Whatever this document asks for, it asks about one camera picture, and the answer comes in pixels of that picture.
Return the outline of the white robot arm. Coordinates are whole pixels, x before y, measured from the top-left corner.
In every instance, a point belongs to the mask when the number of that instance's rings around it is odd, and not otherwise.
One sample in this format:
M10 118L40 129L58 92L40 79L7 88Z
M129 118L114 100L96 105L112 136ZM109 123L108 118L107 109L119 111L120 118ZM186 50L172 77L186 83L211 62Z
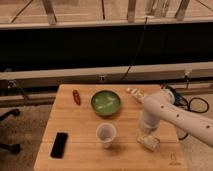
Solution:
M139 119L141 132L152 134L164 120L213 148L213 120L178 108L173 102L174 96L165 91L145 96Z

